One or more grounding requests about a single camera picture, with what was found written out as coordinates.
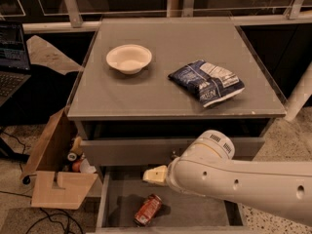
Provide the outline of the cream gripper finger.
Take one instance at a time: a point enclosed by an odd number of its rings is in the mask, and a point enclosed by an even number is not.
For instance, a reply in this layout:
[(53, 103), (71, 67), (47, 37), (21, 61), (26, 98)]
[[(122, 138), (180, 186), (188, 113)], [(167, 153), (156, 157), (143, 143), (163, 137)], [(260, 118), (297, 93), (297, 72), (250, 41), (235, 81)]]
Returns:
[(161, 186), (166, 186), (168, 168), (165, 165), (146, 170), (143, 174), (143, 181)]

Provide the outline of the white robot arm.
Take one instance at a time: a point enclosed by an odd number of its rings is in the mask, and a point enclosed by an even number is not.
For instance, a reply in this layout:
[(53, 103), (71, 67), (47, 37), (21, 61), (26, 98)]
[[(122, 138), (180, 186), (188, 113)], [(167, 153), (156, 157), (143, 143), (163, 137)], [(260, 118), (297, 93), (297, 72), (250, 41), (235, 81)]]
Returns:
[(311, 163), (240, 161), (234, 153), (229, 137), (205, 131), (169, 165), (145, 171), (143, 180), (312, 225)]

